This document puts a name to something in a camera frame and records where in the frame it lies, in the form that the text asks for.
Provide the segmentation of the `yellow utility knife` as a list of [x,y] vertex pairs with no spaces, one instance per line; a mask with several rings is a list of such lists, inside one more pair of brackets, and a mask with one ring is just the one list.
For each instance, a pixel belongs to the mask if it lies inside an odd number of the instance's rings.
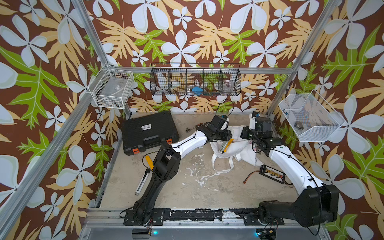
[[227,152],[227,149],[228,149],[229,145],[233,142],[233,140],[234,140],[234,139],[230,139],[229,141],[226,142],[227,145],[226,145],[225,151],[224,151],[223,153],[226,153],[226,152]]

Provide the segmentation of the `white cartoon print pouch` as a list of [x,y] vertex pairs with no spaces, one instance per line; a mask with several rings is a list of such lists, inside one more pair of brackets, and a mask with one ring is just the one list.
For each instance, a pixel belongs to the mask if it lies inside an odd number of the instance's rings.
[[[227,150],[222,153],[222,145],[225,143],[223,141],[211,142],[211,148],[213,150],[213,156],[211,159],[212,167],[216,173],[228,173],[234,168],[233,160],[236,159],[239,161],[244,161],[252,166],[259,167],[264,165],[264,163],[257,157],[257,154],[253,151],[252,145],[249,143],[249,140],[244,140],[241,138],[242,130],[245,126],[229,127],[228,130],[232,133],[233,141],[227,147]],[[230,168],[227,170],[216,170],[215,161],[217,159],[228,159]]]

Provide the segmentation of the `black white pen knife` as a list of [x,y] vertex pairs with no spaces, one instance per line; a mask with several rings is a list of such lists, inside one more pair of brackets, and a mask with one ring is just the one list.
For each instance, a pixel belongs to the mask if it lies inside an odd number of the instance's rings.
[[143,177],[141,178],[141,181],[139,182],[139,184],[138,184],[138,186],[137,186],[137,188],[135,190],[135,195],[136,196],[138,196],[141,193],[141,191],[142,191],[142,189],[143,189],[143,187],[144,187],[144,185],[145,185],[145,183],[146,183],[146,181],[148,179],[148,176],[149,176],[150,172],[151,172],[151,169],[149,169],[149,168],[147,168],[145,170],[145,172],[143,174]]

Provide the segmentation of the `yellow black cutter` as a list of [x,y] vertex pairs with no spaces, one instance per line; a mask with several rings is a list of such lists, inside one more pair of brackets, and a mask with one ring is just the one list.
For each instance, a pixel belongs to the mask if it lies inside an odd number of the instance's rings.
[[153,170],[153,168],[154,168],[154,164],[153,164],[153,161],[152,161],[151,157],[150,157],[149,155],[146,155],[146,156],[145,156],[145,160],[146,160],[147,163],[148,163],[148,167],[149,167],[151,170]]

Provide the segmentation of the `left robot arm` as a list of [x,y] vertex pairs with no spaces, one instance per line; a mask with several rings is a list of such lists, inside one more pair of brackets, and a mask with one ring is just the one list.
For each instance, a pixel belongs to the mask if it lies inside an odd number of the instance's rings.
[[143,196],[132,207],[133,220],[139,225],[149,222],[156,200],[166,184],[176,176],[183,157],[193,150],[210,142],[228,141],[232,133],[228,129],[229,118],[226,115],[215,115],[210,122],[196,127],[193,134],[174,143],[161,146],[154,159],[151,180]]

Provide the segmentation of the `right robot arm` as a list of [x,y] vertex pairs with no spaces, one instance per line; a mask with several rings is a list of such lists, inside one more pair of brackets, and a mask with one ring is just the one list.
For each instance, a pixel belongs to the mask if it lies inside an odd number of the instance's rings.
[[251,140],[274,161],[296,188],[295,202],[265,201],[258,207],[258,217],[267,224],[273,219],[295,220],[308,228],[334,222],[338,215],[339,190],[315,177],[291,152],[280,138],[273,136],[273,123],[258,112],[250,114],[250,125],[241,138]]

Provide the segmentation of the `blue object in basket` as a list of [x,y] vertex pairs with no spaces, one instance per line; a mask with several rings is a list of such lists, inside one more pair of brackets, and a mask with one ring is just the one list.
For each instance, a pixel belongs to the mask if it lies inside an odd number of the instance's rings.
[[192,89],[192,93],[193,93],[195,96],[200,96],[200,95],[203,94],[203,92],[204,92],[204,90],[201,89],[200,87],[194,87],[194,88]]

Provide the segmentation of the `white mesh basket right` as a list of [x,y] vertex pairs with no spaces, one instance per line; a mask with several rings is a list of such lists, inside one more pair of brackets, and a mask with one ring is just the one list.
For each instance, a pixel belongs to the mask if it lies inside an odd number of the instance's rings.
[[309,94],[289,94],[279,108],[300,142],[326,142],[346,123],[316,90]]

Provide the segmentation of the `black plastic tool case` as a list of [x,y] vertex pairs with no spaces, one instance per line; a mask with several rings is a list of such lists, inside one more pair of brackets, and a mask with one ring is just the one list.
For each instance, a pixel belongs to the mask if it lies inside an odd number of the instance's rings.
[[176,143],[180,136],[172,114],[160,112],[124,121],[122,138],[124,153],[132,156],[160,146],[163,142]]

